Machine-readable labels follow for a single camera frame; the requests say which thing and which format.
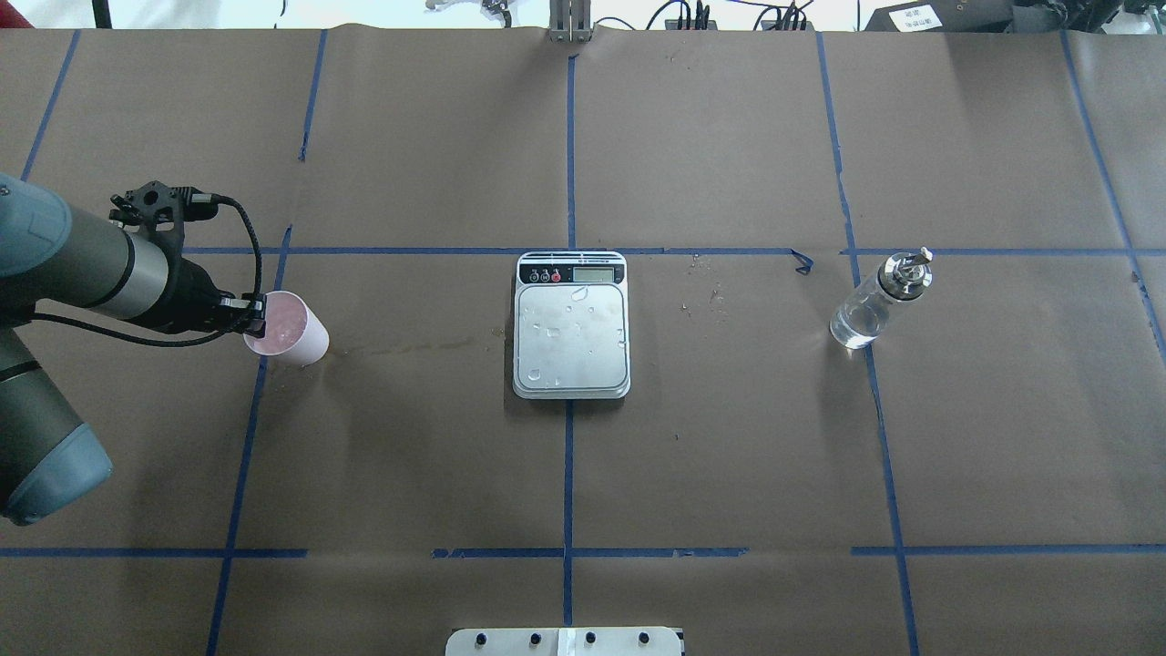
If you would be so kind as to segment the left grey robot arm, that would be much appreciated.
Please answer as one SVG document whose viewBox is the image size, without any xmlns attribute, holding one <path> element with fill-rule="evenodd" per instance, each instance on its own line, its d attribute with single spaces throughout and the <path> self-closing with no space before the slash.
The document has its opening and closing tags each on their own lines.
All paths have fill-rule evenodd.
<svg viewBox="0 0 1166 656">
<path fill-rule="evenodd" d="M 152 181 L 114 195 L 107 217 L 3 175 L 1 200 L 1 502 L 3 519 L 33 525 L 104 484 L 111 458 L 24 341 L 43 320 L 147 347 L 187 348 L 226 333 L 262 337 L 267 302 L 257 233 L 240 203 Z M 234 209 L 250 238 L 250 292 L 216 285 L 184 258 L 189 221 Z"/>
</svg>

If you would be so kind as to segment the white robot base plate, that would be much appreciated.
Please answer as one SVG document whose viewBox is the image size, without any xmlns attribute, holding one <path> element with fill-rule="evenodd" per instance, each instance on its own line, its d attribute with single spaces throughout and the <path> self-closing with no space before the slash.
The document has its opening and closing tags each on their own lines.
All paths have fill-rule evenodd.
<svg viewBox="0 0 1166 656">
<path fill-rule="evenodd" d="M 466 628 L 445 655 L 686 655 L 682 630 L 665 626 Z"/>
</svg>

